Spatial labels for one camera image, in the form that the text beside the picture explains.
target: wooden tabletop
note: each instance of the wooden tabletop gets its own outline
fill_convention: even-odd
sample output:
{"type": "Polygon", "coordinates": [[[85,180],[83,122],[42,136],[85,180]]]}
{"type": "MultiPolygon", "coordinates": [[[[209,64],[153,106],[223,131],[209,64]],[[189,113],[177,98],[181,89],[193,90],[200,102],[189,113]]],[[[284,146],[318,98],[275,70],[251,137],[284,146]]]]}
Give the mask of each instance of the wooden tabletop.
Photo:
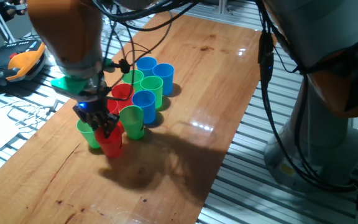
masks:
{"type": "MultiPolygon", "coordinates": [[[[134,41],[150,48],[164,32],[134,41]]],[[[151,55],[175,67],[159,125],[140,141],[124,135],[123,155],[107,160],[89,150],[68,101],[0,168],[0,223],[194,223],[257,86],[259,35],[179,18],[151,55]]]]}

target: plastic cup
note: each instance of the plastic cup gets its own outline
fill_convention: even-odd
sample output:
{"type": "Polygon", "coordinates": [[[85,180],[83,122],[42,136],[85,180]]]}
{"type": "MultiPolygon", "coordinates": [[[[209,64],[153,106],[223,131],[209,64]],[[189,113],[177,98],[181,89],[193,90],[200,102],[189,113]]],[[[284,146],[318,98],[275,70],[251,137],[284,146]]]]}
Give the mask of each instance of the plastic cup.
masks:
{"type": "Polygon", "coordinates": [[[126,84],[132,84],[132,71],[134,71],[134,89],[135,92],[141,91],[142,87],[140,85],[140,82],[143,79],[143,72],[139,70],[131,70],[129,73],[124,74],[124,77],[122,78],[122,81],[126,84]]]}
{"type": "Polygon", "coordinates": [[[138,106],[127,106],[119,113],[119,120],[129,139],[138,140],[144,136],[143,111],[138,106]]]}
{"type": "Polygon", "coordinates": [[[115,100],[107,100],[107,109],[111,114],[118,114],[118,102],[115,100]]]}
{"type": "Polygon", "coordinates": [[[108,158],[117,158],[122,154],[122,133],[117,127],[114,128],[110,136],[104,138],[104,131],[102,128],[94,132],[96,140],[100,144],[100,148],[108,158]]]}
{"type": "Polygon", "coordinates": [[[153,57],[142,57],[136,62],[136,67],[143,72],[144,77],[153,75],[153,68],[157,65],[157,60],[153,57]]]}
{"type": "Polygon", "coordinates": [[[82,122],[82,120],[78,120],[77,122],[77,129],[79,132],[84,136],[88,144],[93,149],[99,149],[100,145],[97,140],[94,138],[94,131],[92,130],[91,126],[82,122]]]}
{"type": "Polygon", "coordinates": [[[173,74],[175,69],[172,65],[168,63],[161,63],[153,68],[153,74],[162,78],[164,85],[162,87],[162,94],[169,95],[172,92],[173,88],[173,74]]]}
{"type": "Polygon", "coordinates": [[[142,108],[144,123],[151,124],[155,120],[155,95],[150,90],[142,90],[135,93],[132,97],[135,106],[142,108]]]}
{"type": "MultiPolygon", "coordinates": [[[[114,86],[111,90],[111,94],[115,98],[119,99],[126,99],[131,92],[132,86],[130,84],[122,83],[114,86]]],[[[121,111],[127,106],[133,105],[132,104],[132,96],[134,95],[135,91],[132,90],[131,96],[126,101],[117,100],[118,103],[118,110],[121,111]]]]}
{"type": "Polygon", "coordinates": [[[151,76],[142,80],[142,88],[150,90],[155,95],[155,107],[159,108],[162,105],[162,87],[163,81],[160,77],[151,76]]]}

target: cable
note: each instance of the cable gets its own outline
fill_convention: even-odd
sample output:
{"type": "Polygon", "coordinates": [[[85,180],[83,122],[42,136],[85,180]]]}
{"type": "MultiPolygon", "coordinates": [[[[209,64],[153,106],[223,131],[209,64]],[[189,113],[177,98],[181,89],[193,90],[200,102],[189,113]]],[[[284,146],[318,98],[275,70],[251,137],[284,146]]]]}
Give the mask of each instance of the cable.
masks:
{"type": "Polygon", "coordinates": [[[283,61],[283,59],[281,58],[281,55],[278,53],[278,50],[277,50],[276,46],[274,46],[274,50],[276,51],[276,54],[278,55],[278,57],[279,57],[279,59],[280,59],[280,61],[281,61],[281,64],[283,65],[283,68],[284,68],[284,70],[285,70],[286,72],[288,72],[288,73],[295,73],[295,72],[298,70],[297,68],[295,68],[292,72],[290,72],[290,71],[286,68],[286,66],[285,66],[285,64],[284,64],[284,61],[283,61]]]}
{"type": "Polygon", "coordinates": [[[137,50],[137,49],[135,49],[135,50],[130,50],[125,57],[127,57],[132,51],[143,52],[143,53],[147,53],[147,54],[151,53],[151,52],[149,52],[150,50],[146,51],[146,50],[137,50]]]}
{"type": "MultiPolygon", "coordinates": [[[[38,122],[40,121],[40,119],[42,119],[42,117],[44,117],[45,115],[47,115],[50,110],[52,109],[50,106],[37,106],[31,103],[28,103],[24,100],[17,100],[17,101],[13,101],[10,102],[4,106],[2,106],[1,108],[4,108],[6,106],[10,106],[11,109],[9,110],[9,112],[7,113],[7,115],[9,115],[9,113],[14,109],[13,105],[17,104],[17,103],[22,103],[21,105],[17,105],[16,107],[20,108],[20,107],[32,107],[32,109],[30,111],[28,111],[21,119],[19,119],[18,121],[15,122],[15,125],[18,126],[18,129],[23,129],[23,128],[28,128],[32,125],[37,125],[38,122]],[[25,125],[19,126],[21,123],[25,123],[25,121],[28,121],[29,119],[34,118],[34,120],[32,122],[29,122],[25,125]]],[[[20,133],[28,133],[31,132],[33,130],[27,131],[27,132],[23,132],[21,131],[20,133]]]]}
{"type": "Polygon", "coordinates": [[[193,4],[191,4],[190,6],[188,6],[186,9],[184,9],[182,12],[179,12],[175,17],[171,18],[170,20],[156,26],[153,28],[138,28],[138,27],[134,27],[134,26],[130,26],[130,25],[125,25],[128,26],[129,28],[133,29],[133,30],[138,30],[138,31],[143,31],[143,32],[149,32],[149,31],[155,31],[161,27],[164,27],[168,24],[171,24],[173,21],[177,20],[180,16],[182,16],[184,13],[186,13],[187,11],[189,11],[192,7],[195,7],[197,4],[199,3],[199,1],[194,2],[193,4]]]}
{"type": "MultiPolygon", "coordinates": [[[[169,11],[169,16],[170,16],[171,19],[172,19],[172,12],[170,12],[170,11],[169,11]]],[[[165,31],[165,34],[164,34],[164,36],[160,39],[160,41],[159,41],[158,43],[156,43],[156,44],[154,45],[154,47],[152,47],[150,50],[148,50],[147,52],[143,53],[139,58],[137,58],[137,59],[134,61],[134,64],[135,64],[139,59],[141,59],[144,55],[147,55],[147,54],[151,53],[151,51],[153,51],[154,49],[156,49],[156,48],[165,40],[165,38],[167,37],[169,31],[171,30],[171,26],[172,26],[172,23],[169,23],[168,29],[167,29],[167,31],[165,31]]]]}
{"type": "MultiPolygon", "coordinates": [[[[122,40],[121,42],[124,42],[124,43],[129,43],[130,41],[125,41],[125,40],[122,40]]],[[[147,47],[145,47],[145,46],[143,46],[143,45],[141,45],[141,44],[138,44],[138,43],[136,43],[136,42],[134,42],[134,44],[135,44],[135,45],[138,45],[139,47],[144,48],[145,50],[149,50],[147,47]]]]}

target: black cable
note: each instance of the black cable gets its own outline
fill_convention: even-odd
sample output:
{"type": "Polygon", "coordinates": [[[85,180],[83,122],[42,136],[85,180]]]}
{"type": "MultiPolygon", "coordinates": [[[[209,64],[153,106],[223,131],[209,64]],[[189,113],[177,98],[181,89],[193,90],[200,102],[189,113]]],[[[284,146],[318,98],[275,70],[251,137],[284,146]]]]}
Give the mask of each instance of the black cable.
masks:
{"type": "Polygon", "coordinates": [[[111,40],[112,40],[112,35],[113,35],[113,30],[110,33],[109,41],[107,43],[106,53],[104,54],[101,71],[98,73],[98,83],[96,85],[96,94],[97,95],[99,95],[99,93],[100,93],[100,84],[102,82],[102,78],[103,78],[103,75],[104,75],[103,71],[106,68],[107,56],[108,56],[108,53],[109,53],[109,48],[110,48],[110,43],[111,43],[111,40]]]}
{"type": "MultiPolygon", "coordinates": [[[[125,40],[122,40],[121,42],[124,42],[124,43],[129,43],[130,41],[125,41],[125,40]]],[[[135,44],[135,45],[138,45],[139,47],[144,48],[145,50],[149,50],[147,47],[145,47],[145,46],[143,46],[143,45],[141,45],[141,44],[138,44],[138,43],[136,43],[136,42],[134,42],[134,44],[135,44]]]]}
{"type": "MultiPolygon", "coordinates": [[[[170,20],[172,20],[172,16],[173,16],[173,15],[172,15],[172,12],[170,12],[170,11],[169,11],[169,16],[171,17],[170,20]]],[[[167,37],[169,31],[171,30],[171,26],[172,26],[172,22],[169,23],[168,29],[167,29],[167,31],[165,31],[165,34],[164,34],[164,36],[160,39],[160,41],[159,41],[158,43],[156,43],[156,44],[154,45],[154,47],[152,47],[150,50],[148,50],[147,52],[143,53],[139,58],[137,58],[137,59],[134,61],[134,64],[135,64],[140,58],[142,58],[144,55],[147,55],[147,54],[151,53],[151,51],[153,51],[154,49],[156,49],[156,48],[165,40],[165,38],[167,37]]]]}
{"type": "Polygon", "coordinates": [[[132,51],[143,52],[143,53],[147,53],[147,54],[150,53],[149,51],[146,51],[146,50],[138,50],[138,49],[135,49],[135,50],[130,50],[125,57],[127,57],[132,51]]]}
{"type": "Polygon", "coordinates": [[[281,61],[281,64],[283,65],[283,68],[284,68],[284,70],[285,70],[286,72],[288,72],[288,73],[295,73],[295,72],[298,70],[297,68],[295,68],[292,72],[290,72],[290,71],[286,68],[286,66],[285,66],[285,64],[284,64],[284,61],[283,61],[283,59],[281,58],[281,55],[278,53],[278,50],[277,50],[276,46],[274,46],[274,50],[276,51],[276,54],[278,55],[278,57],[279,57],[279,59],[280,59],[280,61],[281,61]]]}
{"type": "Polygon", "coordinates": [[[170,19],[169,21],[164,22],[163,24],[160,24],[156,27],[153,28],[138,28],[138,27],[134,27],[134,26],[130,26],[130,25],[124,25],[124,26],[128,26],[129,28],[133,29],[133,30],[138,30],[138,31],[142,31],[142,32],[149,32],[149,31],[155,31],[161,27],[164,27],[168,24],[171,24],[173,21],[177,20],[180,16],[182,16],[184,13],[186,13],[187,11],[189,11],[192,7],[196,6],[199,3],[199,1],[194,2],[193,4],[191,4],[190,6],[188,6],[186,9],[184,9],[182,12],[179,12],[175,17],[173,17],[172,19],[170,19]]]}
{"type": "MultiPolygon", "coordinates": [[[[111,11],[112,11],[112,9],[113,9],[114,6],[117,7],[117,10],[119,9],[119,6],[113,4],[113,5],[111,6],[111,9],[110,9],[111,11]]],[[[120,46],[121,46],[122,55],[124,56],[124,59],[126,60],[126,57],[125,57],[126,54],[125,54],[124,46],[122,45],[121,39],[119,38],[117,32],[115,31],[116,26],[117,26],[117,22],[114,22],[114,25],[111,25],[111,20],[110,20],[110,26],[111,26],[111,32],[113,32],[113,33],[116,35],[117,40],[118,40],[118,42],[119,42],[119,44],[120,44],[120,46]]]]}
{"type": "Polygon", "coordinates": [[[151,14],[155,14],[158,12],[163,12],[163,11],[167,11],[167,10],[171,10],[174,7],[169,7],[169,8],[164,8],[163,6],[170,3],[171,1],[161,1],[156,3],[155,5],[149,7],[148,9],[144,9],[144,10],[139,10],[139,11],[132,11],[132,12],[126,12],[125,14],[113,14],[113,13],[109,13],[106,10],[104,10],[102,8],[102,2],[100,0],[93,0],[93,4],[106,16],[108,16],[111,20],[119,22],[119,23],[123,23],[123,22],[127,22],[127,21],[132,21],[132,20],[136,20],[136,19],[140,19],[146,16],[149,16],[151,14]]]}

